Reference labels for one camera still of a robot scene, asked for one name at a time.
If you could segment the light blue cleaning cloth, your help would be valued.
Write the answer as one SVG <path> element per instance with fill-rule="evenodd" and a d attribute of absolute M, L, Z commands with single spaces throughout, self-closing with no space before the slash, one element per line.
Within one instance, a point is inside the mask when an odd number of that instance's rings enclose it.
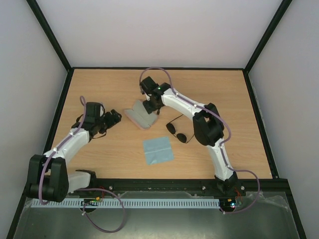
<path fill-rule="evenodd" d="M 154 165 L 174 160 L 171 143 L 168 137 L 159 137 L 143 141 L 147 165 Z"/>

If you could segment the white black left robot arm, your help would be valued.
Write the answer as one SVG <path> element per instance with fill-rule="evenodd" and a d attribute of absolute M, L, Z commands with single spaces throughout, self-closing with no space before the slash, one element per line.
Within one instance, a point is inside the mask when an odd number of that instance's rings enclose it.
<path fill-rule="evenodd" d="M 95 185 L 96 173 L 76 170 L 68 174 L 67 165 L 78 151 L 93 139 L 104 137 L 122 116 L 115 109 L 106 111 L 103 104 L 84 103 L 80 115 L 69 133 L 57 146 L 43 155 L 35 154 L 29 161 L 25 194 L 41 204 L 62 202 L 67 194 Z"/>

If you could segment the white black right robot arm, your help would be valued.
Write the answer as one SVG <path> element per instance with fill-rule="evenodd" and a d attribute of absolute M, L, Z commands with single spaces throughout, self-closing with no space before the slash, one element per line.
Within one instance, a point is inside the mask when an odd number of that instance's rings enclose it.
<path fill-rule="evenodd" d="M 235 189 L 238 177 L 232 169 L 224 146 L 224 127 L 226 123 L 220 118 L 216 106 L 212 103 L 204 105 L 180 94 L 168 83 L 140 83 L 143 102 L 150 114 L 162 107 L 171 107 L 192 121 L 194 137 L 206 146 L 212 158 L 217 189 L 223 195 Z"/>

